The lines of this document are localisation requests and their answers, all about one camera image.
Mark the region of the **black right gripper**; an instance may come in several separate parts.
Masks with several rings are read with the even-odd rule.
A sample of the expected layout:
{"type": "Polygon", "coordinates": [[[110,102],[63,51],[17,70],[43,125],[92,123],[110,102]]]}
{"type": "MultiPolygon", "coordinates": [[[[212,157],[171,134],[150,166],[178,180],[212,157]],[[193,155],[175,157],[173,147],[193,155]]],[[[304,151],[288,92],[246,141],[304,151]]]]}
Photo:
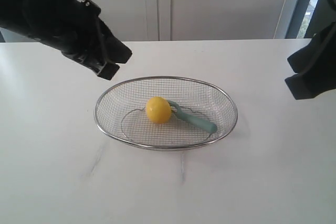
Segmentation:
{"type": "Polygon", "coordinates": [[[335,0],[318,0],[314,14],[320,32],[287,58],[296,74],[285,83],[296,100],[313,99],[335,89],[335,0]]]}

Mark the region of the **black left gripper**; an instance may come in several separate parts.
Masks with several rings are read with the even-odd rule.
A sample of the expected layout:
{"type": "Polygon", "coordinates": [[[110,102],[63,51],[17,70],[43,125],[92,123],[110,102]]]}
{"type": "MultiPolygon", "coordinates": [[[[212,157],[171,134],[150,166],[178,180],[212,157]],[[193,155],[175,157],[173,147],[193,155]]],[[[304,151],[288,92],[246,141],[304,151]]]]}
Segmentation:
{"type": "Polygon", "coordinates": [[[96,76],[111,80],[132,51],[99,18],[91,0],[24,0],[22,13],[30,35],[41,43],[89,69],[96,76]]]}

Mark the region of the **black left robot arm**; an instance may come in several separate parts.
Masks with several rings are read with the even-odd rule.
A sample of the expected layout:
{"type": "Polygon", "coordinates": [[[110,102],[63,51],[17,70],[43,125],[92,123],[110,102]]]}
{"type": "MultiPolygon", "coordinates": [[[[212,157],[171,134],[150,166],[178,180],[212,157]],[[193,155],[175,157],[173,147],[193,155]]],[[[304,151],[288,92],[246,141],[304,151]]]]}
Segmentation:
{"type": "Polygon", "coordinates": [[[92,0],[1,0],[1,27],[59,50],[111,80],[132,56],[99,18],[92,0]]]}

